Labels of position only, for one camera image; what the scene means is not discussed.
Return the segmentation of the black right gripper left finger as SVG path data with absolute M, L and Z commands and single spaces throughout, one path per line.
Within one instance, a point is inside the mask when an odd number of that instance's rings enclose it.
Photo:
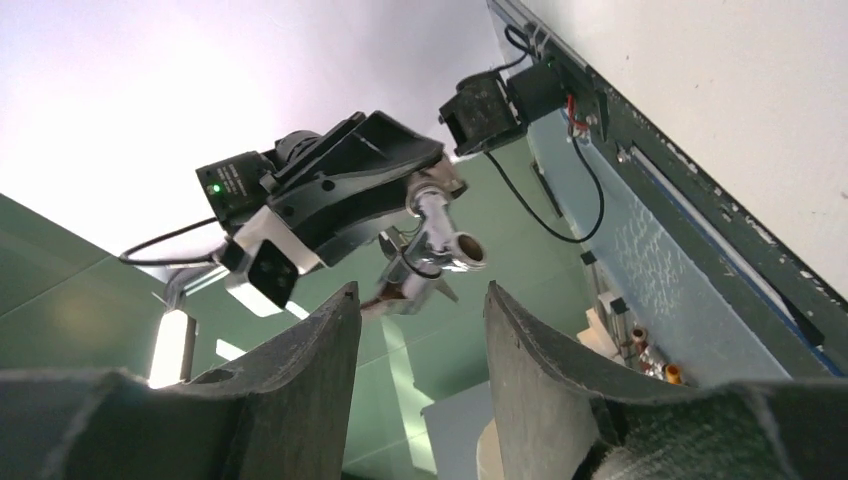
M 308 318 L 188 383 L 5 370 L 5 479 L 338 479 L 362 327 L 350 282 Z

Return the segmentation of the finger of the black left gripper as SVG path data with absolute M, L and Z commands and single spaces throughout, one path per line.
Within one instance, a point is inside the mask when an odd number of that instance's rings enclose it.
M 343 230 L 405 207 L 406 179 L 384 174 L 321 177 L 271 199 L 271 209 L 317 252 Z
M 386 113 L 356 112 L 324 134 L 298 130 L 275 143 L 275 194 L 336 175 L 388 173 L 405 178 L 443 156 L 443 143 Z

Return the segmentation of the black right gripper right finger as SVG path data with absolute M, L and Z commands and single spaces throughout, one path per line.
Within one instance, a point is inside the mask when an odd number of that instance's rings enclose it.
M 843 479 L 840 378 L 673 385 L 537 319 L 490 283 L 484 321 L 509 479 Z

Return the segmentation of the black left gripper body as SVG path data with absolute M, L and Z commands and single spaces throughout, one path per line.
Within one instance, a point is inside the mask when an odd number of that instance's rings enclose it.
M 381 111 L 294 132 L 276 155 L 266 204 L 282 224 L 269 238 L 298 268 L 331 267 L 407 215 L 411 131 Z

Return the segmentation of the threaded metal pipe fitting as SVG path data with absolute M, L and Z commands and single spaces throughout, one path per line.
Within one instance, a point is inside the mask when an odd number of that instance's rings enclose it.
M 468 189 L 468 183 L 460 177 L 451 159 L 443 156 L 435 164 L 413 172 L 406 178 L 406 207 L 413 211 L 416 195 L 428 187 L 438 188 L 449 200 L 462 196 Z

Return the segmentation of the chrome water faucet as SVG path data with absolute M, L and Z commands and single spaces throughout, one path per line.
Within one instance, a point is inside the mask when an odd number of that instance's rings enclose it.
M 417 232 L 409 238 L 395 227 L 380 233 L 378 240 L 389 264 L 375 296 L 360 307 L 364 316 L 414 315 L 435 293 L 457 303 L 459 296 L 445 275 L 486 267 L 483 245 L 456 227 L 450 203 L 444 190 L 424 185 L 411 194 L 409 203 L 411 214 L 419 220 Z

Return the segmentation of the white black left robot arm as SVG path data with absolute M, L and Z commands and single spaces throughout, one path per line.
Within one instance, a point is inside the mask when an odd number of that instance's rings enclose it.
M 271 150 L 236 155 L 196 175 L 228 234 L 267 207 L 333 266 L 399 222 L 412 177 L 444 158 L 441 142 L 384 112 L 356 112 L 325 134 L 295 131 Z

